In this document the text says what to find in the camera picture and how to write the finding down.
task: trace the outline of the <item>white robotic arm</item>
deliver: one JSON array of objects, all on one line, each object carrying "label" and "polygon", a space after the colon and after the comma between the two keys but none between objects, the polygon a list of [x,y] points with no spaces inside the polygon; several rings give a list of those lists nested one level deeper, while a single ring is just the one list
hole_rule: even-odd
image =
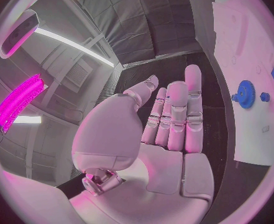
[{"label": "white robotic arm", "polygon": [[128,168],[139,153],[142,123],[137,110],[158,86],[151,76],[96,106],[80,125],[73,142],[75,167],[87,173],[85,187],[100,195],[122,183],[115,171]]}]

